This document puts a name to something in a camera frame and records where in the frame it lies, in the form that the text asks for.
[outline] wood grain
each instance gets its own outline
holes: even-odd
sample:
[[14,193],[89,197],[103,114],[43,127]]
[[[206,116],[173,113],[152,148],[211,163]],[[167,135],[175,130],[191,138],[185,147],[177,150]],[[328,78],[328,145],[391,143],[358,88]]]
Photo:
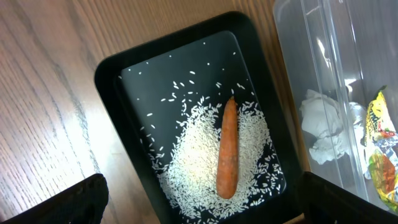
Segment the wood grain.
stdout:
[[0,1],[0,220],[100,172],[110,190],[103,223],[158,223],[96,92],[94,70],[105,57],[228,11],[256,25],[299,146],[273,2]]

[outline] plastic container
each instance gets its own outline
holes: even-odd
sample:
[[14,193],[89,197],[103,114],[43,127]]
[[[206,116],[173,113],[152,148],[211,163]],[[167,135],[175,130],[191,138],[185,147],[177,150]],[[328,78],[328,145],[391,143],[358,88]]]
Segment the plastic container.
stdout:
[[397,11],[396,1],[280,0],[274,5],[312,172],[386,210],[366,172],[358,131],[363,111],[357,109],[366,114],[377,90],[387,85],[387,107],[397,127]]

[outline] orange carrot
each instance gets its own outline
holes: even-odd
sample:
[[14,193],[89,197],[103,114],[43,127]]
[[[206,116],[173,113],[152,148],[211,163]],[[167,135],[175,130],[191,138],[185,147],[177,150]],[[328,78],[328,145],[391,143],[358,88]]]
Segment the orange carrot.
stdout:
[[231,97],[224,109],[216,180],[217,193],[224,199],[230,199],[235,194],[238,185],[238,159],[238,112],[234,97]]

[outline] crumpled paper towel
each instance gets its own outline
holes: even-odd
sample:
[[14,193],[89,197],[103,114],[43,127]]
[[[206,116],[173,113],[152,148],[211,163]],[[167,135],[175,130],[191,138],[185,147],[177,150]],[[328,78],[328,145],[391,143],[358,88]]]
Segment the crumpled paper towel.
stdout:
[[[361,145],[361,139],[364,136],[366,112],[360,107],[362,106],[357,103],[350,103],[357,148],[362,160],[364,146]],[[307,90],[306,100],[302,102],[300,111],[303,116],[302,129],[317,138],[309,149],[312,159],[324,164],[334,158],[339,159],[346,153],[350,155],[348,133],[343,128],[339,106],[335,100],[316,91]]]

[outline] snack package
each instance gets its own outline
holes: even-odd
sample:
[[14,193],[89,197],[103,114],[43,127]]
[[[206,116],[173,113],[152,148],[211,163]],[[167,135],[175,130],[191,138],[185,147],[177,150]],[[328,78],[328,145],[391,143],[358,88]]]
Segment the snack package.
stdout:
[[383,87],[370,102],[366,114],[364,137],[365,157],[369,161],[369,172],[381,200],[398,212],[398,136],[390,119]]

